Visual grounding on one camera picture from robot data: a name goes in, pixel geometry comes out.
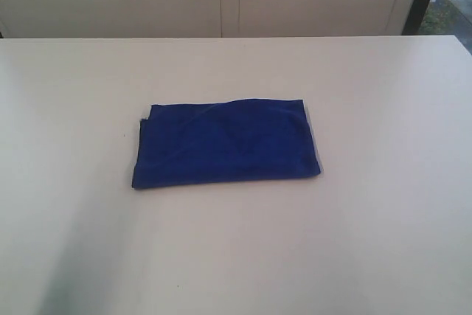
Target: blue towel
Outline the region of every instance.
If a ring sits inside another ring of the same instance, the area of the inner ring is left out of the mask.
[[[302,100],[152,105],[133,188],[320,174]]]

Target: white table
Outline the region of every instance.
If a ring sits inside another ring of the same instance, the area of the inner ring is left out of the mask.
[[[302,98],[324,173],[131,189],[151,103]],[[0,314],[472,314],[453,37],[0,41]]]

